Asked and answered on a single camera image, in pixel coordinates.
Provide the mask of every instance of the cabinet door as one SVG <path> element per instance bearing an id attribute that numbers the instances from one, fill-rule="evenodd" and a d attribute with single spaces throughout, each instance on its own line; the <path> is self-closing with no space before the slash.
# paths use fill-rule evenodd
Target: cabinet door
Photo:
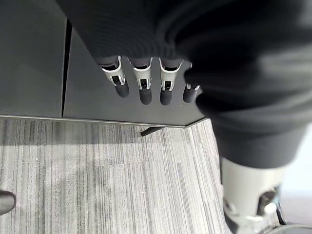
<path id="1" fill-rule="evenodd" d="M 0 115 L 60 117 L 65 16 L 54 1 L 0 1 Z"/>
<path id="2" fill-rule="evenodd" d="M 64 117 L 186 126 L 204 117 L 195 102 L 185 103 L 182 98 L 185 88 L 183 73 L 189 67 L 188 62 L 183 62 L 175 79 L 172 101 L 168 106 L 163 106 L 159 100 L 160 65 L 158 58 L 154 58 L 151 66 L 153 98 L 149 105 L 143 105 L 133 69 L 127 58 L 122 58 L 122 69 L 130 92 L 128 97 L 123 98 L 117 94 L 78 34 L 73 31 Z"/>

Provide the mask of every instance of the robotic finger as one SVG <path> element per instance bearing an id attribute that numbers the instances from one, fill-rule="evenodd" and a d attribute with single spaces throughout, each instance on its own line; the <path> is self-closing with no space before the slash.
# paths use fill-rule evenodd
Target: robotic finger
<path id="1" fill-rule="evenodd" d="M 121 56 L 111 56 L 104 59 L 101 65 L 102 71 L 108 80 L 115 86 L 116 92 L 122 98 L 129 94 L 129 86 L 121 67 Z"/>
<path id="2" fill-rule="evenodd" d="M 144 105 L 152 101 L 151 64 L 153 58 L 128 58 L 133 67 L 139 87 L 140 100 Z"/>
<path id="3" fill-rule="evenodd" d="M 195 101 L 199 85 L 186 84 L 183 92 L 183 101 L 191 103 Z"/>
<path id="4" fill-rule="evenodd" d="M 160 102 L 162 105 L 167 106 L 171 102 L 175 79 L 183 60 L 160 58 L 159 62 L 161 68 Z"/>

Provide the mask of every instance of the striped carpet floor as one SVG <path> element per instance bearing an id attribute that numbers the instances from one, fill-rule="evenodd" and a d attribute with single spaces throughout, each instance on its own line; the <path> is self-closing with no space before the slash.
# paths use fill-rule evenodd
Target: striped carpet floor
<path id="1" fill-rule="evenodd" d="M 143 129 L 0 120 L 0 233 L 229 234 L 210 121 Z"/>

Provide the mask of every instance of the white robotic joint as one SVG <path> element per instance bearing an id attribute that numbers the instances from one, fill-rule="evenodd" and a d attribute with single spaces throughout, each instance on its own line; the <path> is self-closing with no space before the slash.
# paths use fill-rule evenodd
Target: white robotic joint
<path id="1" fill-rule="evenodd" d="M 121 57 L 118 56 L 117 67 L 105 67 L 102 66 L 102 71 L 106 74 L 108 80 L 114 85 L 124 85 L 126 82 L 125 74 L 121 67 Z"/>
<path id="2" fill-rule="evenodd" d="M 222 159 L 223 209 L 233 233 L 253 234 L 264 217 L 276 212 L 286 168 L 251 168 Z"/>
<path id="3" fill-rule="evenodd" d="M 186 88 L 187 88 L 187 89 L 191 89 L 192 86 L 191 86 L 190 84 L 186 84 Z M 195 90 L 198 90 L 198 89 L 199 89 L 199 85 L 196 86 L 194 89 L 195 89 Z"/>
<path id="4" fill-rule="evenodd" d="M 135 67 L 133 66 L 133 72 L 136 76 L 136 81 L 139 86 L 139 89 L 150 89 L 151 88 L 151 64 L 152 64 L 152 59 L 150 60 L 150 63 L 147 67 L 145 68 L 140 68 L 140 67 Z"/>
<path id="5" fill-rule="evenodd" d="M 161 59 L 159 59 L 159 62 L 160 62 L 160 68 L 161 68 L 161 74 L 160 74 L 161 89 L 162 91 L 166 91 L 166 90 L 172 91 L 175 85 L 177 72 L 179 71 L 183 61 L 175 69 L 168 69 L 165 66 L 163 66 Z"/>

